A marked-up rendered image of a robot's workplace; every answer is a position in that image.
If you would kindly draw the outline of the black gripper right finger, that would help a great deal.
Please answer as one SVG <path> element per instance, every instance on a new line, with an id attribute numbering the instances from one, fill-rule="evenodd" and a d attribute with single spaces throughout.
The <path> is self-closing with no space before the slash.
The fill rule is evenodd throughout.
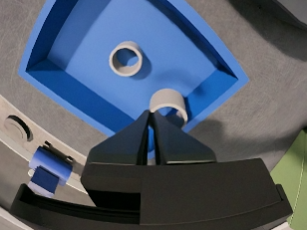
<path id="1" fill-rule="evenodd" d="M 158 110 L 153 113 L 155 165 L 216 163 L 213 149 L 170 123 Z"/>

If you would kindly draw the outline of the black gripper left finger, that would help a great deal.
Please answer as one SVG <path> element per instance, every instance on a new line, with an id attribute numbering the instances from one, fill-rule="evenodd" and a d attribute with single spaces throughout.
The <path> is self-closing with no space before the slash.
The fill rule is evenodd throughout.
<path id="1" fill-rule="evenodd" d="M 86 163 L 96 161 L 148 165 L 148 128 L 149 110 L 144 110 L 134 122 L 91 148 Z"/>

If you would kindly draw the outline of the blue open tray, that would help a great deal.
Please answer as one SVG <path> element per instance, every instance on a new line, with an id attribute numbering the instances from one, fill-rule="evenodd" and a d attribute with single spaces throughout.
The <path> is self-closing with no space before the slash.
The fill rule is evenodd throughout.
<path id="1" fill-rule="evenodd" d="M 110 67 L 112 50 L 125 41 L 143 50 L 129 77 Z M 188 132 L 249 81 L 184 0 L 47 0 L 18 75 L 108 136 L 149 110 L 162 89 L 183 96 Z"/>

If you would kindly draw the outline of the grey metal bushing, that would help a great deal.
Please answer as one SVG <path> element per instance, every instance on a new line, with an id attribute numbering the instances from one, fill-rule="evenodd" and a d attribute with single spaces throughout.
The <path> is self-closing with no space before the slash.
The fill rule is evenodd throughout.
<path id="1" fill-rule="evenodd" d="M 122 48 L 128 48 L 135 51 L 139 57 L 139 61 L 135 65 L 129 67 L 122 65 L 117 58 L 117 51 Z M 116 74 L 123 77 L 134 75 L 141 68 L 142 61 L 143 61 L 143 50 L 137 43 L 132 41 L 125 41 L 118 44 L 110 54 L 110 66 L 112 70 Z"/>
<path id="2" fill-rule="evenodd" d="M 178 109 L 174 115 L 164 115 L 164 117 L 183 130 L 187 124 L 187 113 L 183 96 L 176 90 L 162 89 L 153 94 L 149 109 L 149 126 L 154 130 L 154 111 L 164 108 L 172 107 Z"/>

